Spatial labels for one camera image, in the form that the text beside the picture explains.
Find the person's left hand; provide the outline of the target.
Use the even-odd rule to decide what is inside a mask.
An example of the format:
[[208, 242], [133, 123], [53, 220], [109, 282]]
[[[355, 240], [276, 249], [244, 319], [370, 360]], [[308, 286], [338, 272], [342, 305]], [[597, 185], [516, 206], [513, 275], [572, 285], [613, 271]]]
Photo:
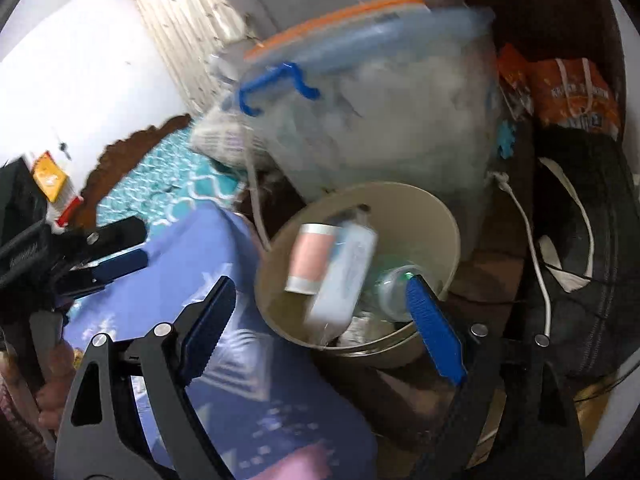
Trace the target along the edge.
[[74, 359], [74, 349], [64, 339], [51, 350], [51, 376], [36, 394], [41, 428], [54, 432], [60, 428], [66, 399], [75, 378]]

